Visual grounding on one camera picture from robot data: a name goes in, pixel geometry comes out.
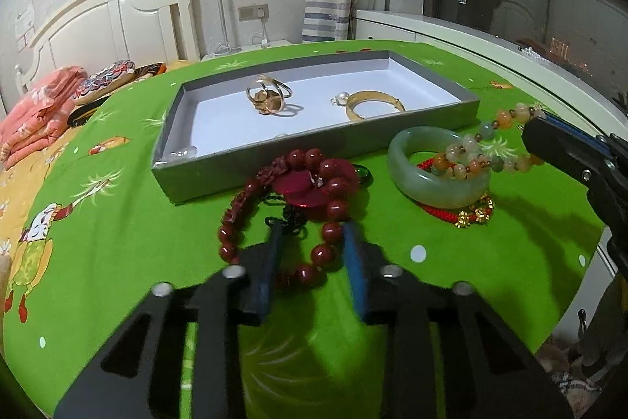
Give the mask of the gold bangle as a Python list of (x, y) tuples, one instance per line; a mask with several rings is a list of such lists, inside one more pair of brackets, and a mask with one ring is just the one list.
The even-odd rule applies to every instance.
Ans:
[(366, 119), (359, 112), (359, 108), (368, 105), (366, 113), (379, 115), (388, 115), (395, 113), (404, 113), (405, 105), (396, 97), (383, 93), (379, 90), (360, 90), (356, 93), (351, 93), (345, 104), (345, 114), (347, 118), (352, 122), (360, 122)]

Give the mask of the white wooden headboard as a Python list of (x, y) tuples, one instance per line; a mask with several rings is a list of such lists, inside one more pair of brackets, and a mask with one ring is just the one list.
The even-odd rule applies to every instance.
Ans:
[(21, 96), (71, 65), (93, 73), (117, 60), (139, 66), (201, 60), (193, 0), (72, 0), (34, 33), (27, 48), (31, 65), (15, 67)]

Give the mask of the white standing lamp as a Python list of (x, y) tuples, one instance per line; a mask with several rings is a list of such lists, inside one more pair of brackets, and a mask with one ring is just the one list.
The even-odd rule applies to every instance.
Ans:
[(225, 56), (240, 53), (242, 49), (238, 46), (232, 45), (229, 40), (224, 0), (217, 0), (217, 4), (221, 31), (221, 41), (218, 43), (214, 54), (216, 56)]

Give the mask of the wall power socket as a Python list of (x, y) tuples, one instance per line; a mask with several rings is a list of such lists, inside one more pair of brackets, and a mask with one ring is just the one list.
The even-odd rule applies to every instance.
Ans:
[(265, 20), (269, 16), (267, 4), (253, 4), (238, 8), (239, 21)]

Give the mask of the white nightstand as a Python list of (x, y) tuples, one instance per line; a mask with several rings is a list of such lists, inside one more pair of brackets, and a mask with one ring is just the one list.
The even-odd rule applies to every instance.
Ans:
[(202, 56), (202, 62), (207, 62), (208, 60), (218, 59), (218, 57), (232, 56), (232, 55), (242, 55), (247, 52), (260, 51), (260, 50), (269, 50), (280, 47), (291, 46), (292, 43), (286, 39), (273, 40), (272, 42), (268, 42), (265, 45), (255, 44), (248, 45), (244, 47), (225, 47), (220, 45), (215, 51), (205, 54)]

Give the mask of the green cartoon print tablecloth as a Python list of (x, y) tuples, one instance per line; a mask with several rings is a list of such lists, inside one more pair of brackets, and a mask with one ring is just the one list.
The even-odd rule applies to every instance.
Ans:
[[(217, 231), (230, 192), (175, 206), (150, 170), (165, 115), (187, 82), (220, 71), (314, 54), (358, 51), (360, 42), (296, 46), (210, 60), (117, 93), (72, 138), (39, 189), (26, 225), (49, 205), (49, 266), (26, 293), (1, 304), (4, 355), (35, 403), (58, 400), (150, 286), (183, 287), (221, 267)], [(601, 238), (586, 191), (547, 165), (498, 173), (487, 224), (458, 229), (401, 195), (386, 155), (361, 157), (374, 182), (352, 212), (365, 238), (422, 280), (472, 282), (530, 349), (570, 305)], [(241, 332), (244, 395), (253, 418), (375, 418), (385, 332), (353, 310), (345, 271), (323, 285), (276, 297), (264, 323)]]

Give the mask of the red shell disc pendant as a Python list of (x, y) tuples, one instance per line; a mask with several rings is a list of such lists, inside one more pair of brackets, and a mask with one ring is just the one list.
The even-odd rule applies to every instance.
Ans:
[(346, 198), (350, 185), (339, 176), (325, 181), (320, 176), (313, 176), (310, 171), (301, 170), (277, 177), (272, 182), (272, 191), (291, 206), (315, 209), (326, 206), (333, 200)]

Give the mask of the folded pink blanket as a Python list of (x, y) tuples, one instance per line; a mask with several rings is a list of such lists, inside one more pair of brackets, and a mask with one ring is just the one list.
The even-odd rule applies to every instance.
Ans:
[(40, 79), (1, 122), (1, 168), (50, 147), (67, 130), (73, 95), (87, 78), (78, 66), (63, 67)]

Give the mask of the pale green jade bangle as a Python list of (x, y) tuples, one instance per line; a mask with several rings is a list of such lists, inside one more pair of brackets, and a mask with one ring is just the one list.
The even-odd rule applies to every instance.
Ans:
[(410, 161), (419, 152), (443, 152), (462, 137), (453, 131), (434, 126), (416, 126), (397, 133), (387, 150), (387, 171), (399, 191), (418, 203), (438, 209), (463, 209), (480, 199), (489, 189), (489, 173), (458, 180), (446, 173), (423, 170)]

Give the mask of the grey shallow cardboard tray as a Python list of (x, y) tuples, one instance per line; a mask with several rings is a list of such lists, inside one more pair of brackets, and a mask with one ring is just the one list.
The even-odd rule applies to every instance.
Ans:
[[(293, 90), (284, 110), (261, 115), (246, 88), (266, 74)], [(379, 90), (398, 98), (404, 113), (367, 114), (350, 121), (330, 99), (341, 91)], [(153, 150), (151, 171), (165, 196), (181, 204), (242, 186), (290, 150), (317, 148), (352, 158), (386, 149), (403, 129), (428, 125), (456, 131), (470, 125), (480, 99), (426, 66), (390, 50), (298, 57), (207, 75), (184, 83), (172, 101)], [(172, 151), (197, 147), (193, 159)]]

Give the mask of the patterned embroidered pillow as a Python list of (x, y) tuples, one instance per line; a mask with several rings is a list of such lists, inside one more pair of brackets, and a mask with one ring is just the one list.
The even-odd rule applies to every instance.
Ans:
[(77, 105), (84, 105), (112, 93), (112, 91), (135, 76), (135, 63), (131, 60), (117, 60), (86, 78), (77, 88), (72, 99)]

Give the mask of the right pearl earring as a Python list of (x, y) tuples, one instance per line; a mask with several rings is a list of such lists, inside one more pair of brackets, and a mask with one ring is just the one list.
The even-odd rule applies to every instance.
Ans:
[(345, 106), (348, 102), (349, 97), (349, 93), (347, 93), (346, 91), (341, 91), (340, 93), (337, 93), (334, 97), (332, 97), (330, 99), (330, 102), (334, 106)]

